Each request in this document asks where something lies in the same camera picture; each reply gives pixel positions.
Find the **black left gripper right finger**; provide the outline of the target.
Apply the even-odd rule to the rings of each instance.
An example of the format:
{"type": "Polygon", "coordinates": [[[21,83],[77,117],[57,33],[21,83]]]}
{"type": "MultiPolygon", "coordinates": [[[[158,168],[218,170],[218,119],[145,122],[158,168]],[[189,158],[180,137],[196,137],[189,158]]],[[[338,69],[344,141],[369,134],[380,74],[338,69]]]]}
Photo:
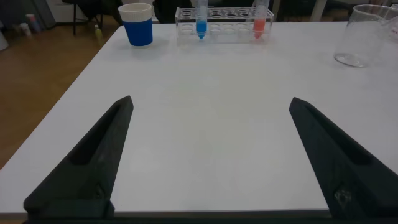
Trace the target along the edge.
{"type": "Polygon", "coordinates": [[[395,172],[310,103],[289,112],[334,218],[397,218],[395,172]]]}

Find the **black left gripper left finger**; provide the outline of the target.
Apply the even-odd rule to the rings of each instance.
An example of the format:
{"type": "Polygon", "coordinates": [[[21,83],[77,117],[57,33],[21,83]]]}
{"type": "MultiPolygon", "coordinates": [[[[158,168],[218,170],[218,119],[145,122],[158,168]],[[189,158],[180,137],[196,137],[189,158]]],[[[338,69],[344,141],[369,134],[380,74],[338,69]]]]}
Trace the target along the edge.
{"type": "Polygon", "coordinates": [[[114,102],[24,200],[30,220],[94,220],[114,213],[111,194],[134,106],[114,102]]]}

